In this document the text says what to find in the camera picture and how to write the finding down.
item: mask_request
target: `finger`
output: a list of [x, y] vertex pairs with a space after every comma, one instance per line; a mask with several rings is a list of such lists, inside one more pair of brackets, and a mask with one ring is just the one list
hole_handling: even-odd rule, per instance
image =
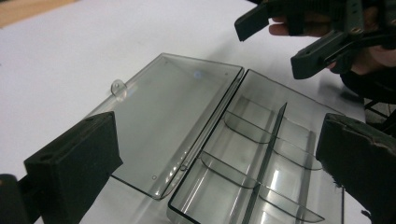
[[285, 23], [272, 24], [268, 27], [271, 35], [289, 35], [288, 26]]
[[373, 31], [377, 29], [378, 8], [369, 7], [363, 11], [364, 29], [366, 31]]
[[384, 49], [381, 46], [368, 48], [373, 58], [386, 67], [396, 66], [396, 49]]
[[[288, 21], [286, 16], [273, 17], [272, 20], [274, 22], [283, 22], [283, 23], [286, 23]], [[308, 21], [308, 22], [330, 22], [331, 21], [331, 19], [328, 16], [321, 15], [321, 14], [318, 14], [315, 12], [305, 12], [304, 20]]]
[[369, 49], [363, 49], [356, 56], [351, 70], [358, 75], [365, 75], [384, 68], [384, 65], [373, 58]]
[[272, 20], [274, 22], [286, 22], [286, 17], [273, 17]]
[[324, 23], [324, 22], [330, 22], [331, 19], [328, 16], [318, 14], [316, 12], [306, 12], [305, 13], [305, 21]]
[[304, 34], [309, 36], [320, 37], [329, 33], [331, 30], [331, 26], [329, 23], [316, 23], [310, 22], [305, 25]]

